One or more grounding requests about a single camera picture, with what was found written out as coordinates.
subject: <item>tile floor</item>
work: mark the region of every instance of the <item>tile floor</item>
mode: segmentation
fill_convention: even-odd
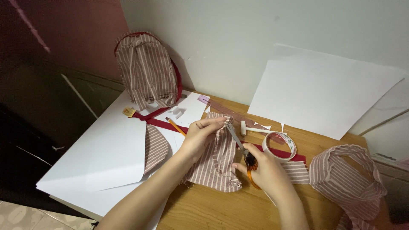
[[[0,201],[0,230],[92,230],[95,220]]]

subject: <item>hand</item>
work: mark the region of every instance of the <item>hand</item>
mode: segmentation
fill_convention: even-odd
[[[193,122],[180,147],[180,153],[197,162],[205,152],[206,146],[216,137],[215,132],[225,124],[225,117],[209,118]]]
[[[298,196],[295,189],[284,171],[280,162],[270,153],[261,152],[253,144],[244,143],[247,149],[257,159],[257,170],[252,171],[253,181],[264,190],[271,199],[277,204],[277,201]],[[247,175],[247,167],[240,163],[233,163],[233,168]]]

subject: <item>tape roll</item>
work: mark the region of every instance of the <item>tape roll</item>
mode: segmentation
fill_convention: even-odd
[[[268,149],[268,147],[267,147],[267,139],[270,138],[270,137],[282,138],[282,139],[288,144],[288,147],[290,147],[290,150],[291,150],[291,155],[290,155],[290,157],[288,157],[288,158],[281,158],[281,157],[279,157],[279,156],[276,156],[274,153],[272,153],[272,152]],[[291,159],[295,156],[295,154],[297,153],[297,147],[295,146],[294,141],[293,141],[289,136],[287,136],[286,134],[280,133],[280,132],[267,134],[267,135],[265,136],[264,140],[263,140],[262,146],[263,146],[263,151],[264,151],[265,153],[271,153],[274,157],[276,157],[276,158],[279,160],[279,162],[288,162],[288,161],[291,160]]]

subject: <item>yellow pencil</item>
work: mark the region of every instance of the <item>yellow pencil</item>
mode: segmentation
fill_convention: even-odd
[[[177,129],[179,131],[179,133],[183,134],[183,136],[186,136],[186,134],[169,118],[166,117],[166,120],[173,125],[173,127],[175,127],[175,129]]]

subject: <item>striped fabric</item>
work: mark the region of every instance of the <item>striped fabric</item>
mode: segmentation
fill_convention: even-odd
[[[284,171],[293,184],[309,184],[310,175],[304,161],[289,161],[281,163]]]
[[[165,47],[149,33],[130,34],[117,39],[115,56],[131,101],[139,111],[153,101],[161,108],[173,106],[178,81]]]
[[[228,115],[209,112],[206,118],[226,117],[226,122],[232,122]],[[210,143],[202,157],[190,168],[183,182],[190,181],[205,185],[222,192],[236,192],[241,189],[241,182],[235,175],[233,163],[236,153],[236,142],[223,126],[216,132],[215,141]]]
[[[374,181],[364,178],[341,156],[349,156],[371,172]],[[311,186],[331,201],[337,203],[352,224],[343,216],[337,230],[374,230],[367,220],[379,212],[380,199],[387,191],[381,183],[379,171],[358,145],[339,145],[315,156],[310,165]]]
[[[146,125],[144,174],[162,162],[168,152],[169,143],[165,137],[153,125]]]

